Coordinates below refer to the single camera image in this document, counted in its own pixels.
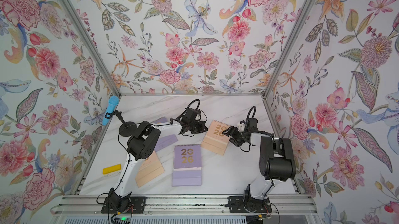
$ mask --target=yellow block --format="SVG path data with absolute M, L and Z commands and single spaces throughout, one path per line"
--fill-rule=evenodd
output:
M 115 171 L 118 171 L 118 170 L 121 170 L 121 169 L 122 169 L 121 165 L 118 164 L 118 165 L 115 165 L 115 166 L 103 168 L 102 169 L 102 174 L 109 174 L 109 173 L 112 173 L 112 172 L 115 172 Z

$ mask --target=floral wallpaper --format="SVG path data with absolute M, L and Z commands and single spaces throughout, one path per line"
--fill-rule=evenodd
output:
M 107 90 L 75 31 L 56 0 L 0 0 L 2 224 L 48 223 L 101 133 Z
M 122 93 L 261 93 L 304 0 L 71 0 Z
M 267 96 L 325 224 L 399 223 L 399 2 L 316 0 Z

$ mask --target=black mounting plate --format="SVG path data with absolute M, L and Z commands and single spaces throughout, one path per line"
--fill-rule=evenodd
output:
M 109 202 L 109 208 L 108 208 L 108 197 L 105 198 L 104 204 L 102 205 L 101 213 L 102 214 L 116 214 L 117 210 L 116 207 L 112 205 L 111 202 Z M 144 213 L 144 207 L 146 206 L 146 197 L 130 197 L 130 201 L 134 205 L 133 211 L 129 210 L 127 214 L 142 214 Z
M 269 198 L 266 198 L 264 202 L 262 200 L 251 199 L 246 206 L 244 205 L 243 199 L 244 197 L 229 197 L 229 203 L 226 204 L 225 207 L 229 208 L 231 214 L 266 214 L 272 212 Z

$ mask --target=blue microphone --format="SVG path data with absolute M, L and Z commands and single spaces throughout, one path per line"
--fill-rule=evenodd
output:
M 105 116 L 107 115 L 107 113 L 112 115 L 112 113 L 114 112 L 114 110 L 117 107 L 118 103 L 119 103 L 119 98 L 117 96 L 110 97 L 109 100 L 108 100 L 108 107 L 107 107 Z M 104 125 L 104 126 L 107 125 L 107 123 L 109 122 L 109 119 L 106 118 L 105 116 L 102 119 L 102 125 Z

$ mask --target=metal vent grille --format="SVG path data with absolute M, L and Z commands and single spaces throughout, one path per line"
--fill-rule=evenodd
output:
M 118 224 L 129 221 L 116 220 Z M 108 224 L 107 217 L 67 217 L 64 224 Z M 247 224 L 245 216 L 167 216 L 167 217 L 132 217 L 130 224 Z

